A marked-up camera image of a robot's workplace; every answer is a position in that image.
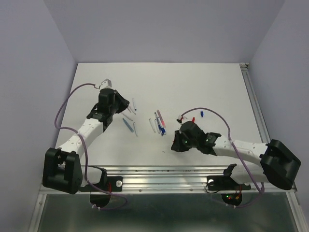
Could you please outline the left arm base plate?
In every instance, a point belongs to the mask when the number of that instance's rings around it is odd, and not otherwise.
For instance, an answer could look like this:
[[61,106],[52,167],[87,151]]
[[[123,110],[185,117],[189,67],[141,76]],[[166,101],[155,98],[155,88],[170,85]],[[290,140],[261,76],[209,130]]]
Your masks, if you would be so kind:
[[[122,192],[122,183],[123,177],[122,176],[108,176],[107,180],[104,183],[97,183],[94,184],[97,188],[101,190],[108,191],[108,192]],[[80,192],[99,192],[96,188],[93,188],[89,184],[85,185],[84,187],[80,187]]]

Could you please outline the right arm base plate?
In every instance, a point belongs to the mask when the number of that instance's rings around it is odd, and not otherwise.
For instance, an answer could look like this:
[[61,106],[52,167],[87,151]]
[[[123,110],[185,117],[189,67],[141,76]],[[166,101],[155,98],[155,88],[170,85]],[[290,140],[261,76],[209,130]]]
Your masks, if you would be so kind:
[[236,190],[251,190],[250,185],[238,184],[229,176],[223,175],[207,175],[206,191],[213,193],[219,191],[236,191]]

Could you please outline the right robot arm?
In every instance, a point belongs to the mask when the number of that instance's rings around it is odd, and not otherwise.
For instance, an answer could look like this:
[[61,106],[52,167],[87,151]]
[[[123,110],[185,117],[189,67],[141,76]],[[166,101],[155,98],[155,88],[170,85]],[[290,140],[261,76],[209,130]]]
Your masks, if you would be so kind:
[[268,182],[282,190],[291,190],[301,161],[281,141],[249,143],[231,140],[214,132],[205,133],[196,123],[187,121],[174,133],[171,150],[186,152],[195,148],[203,154],[231,157],[244,164],[231,164],[222,177],[223,185],[232,189],[237,185]]

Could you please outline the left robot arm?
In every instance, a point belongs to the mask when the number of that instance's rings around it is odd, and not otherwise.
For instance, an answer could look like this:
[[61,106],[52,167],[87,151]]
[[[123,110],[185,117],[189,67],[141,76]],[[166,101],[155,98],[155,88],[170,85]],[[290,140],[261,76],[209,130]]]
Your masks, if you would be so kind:
[[58,148],[45,153],[42,184],[46,188],[75,194],[85,187],[97,191],[109,190],[107,172],[103,168],[81,166],[81,158],[88,157],[87,148],[108,128],[112,117],[129,107],[129,101],[117,90],[100,90],[98,102],[86,116],[73,136]]

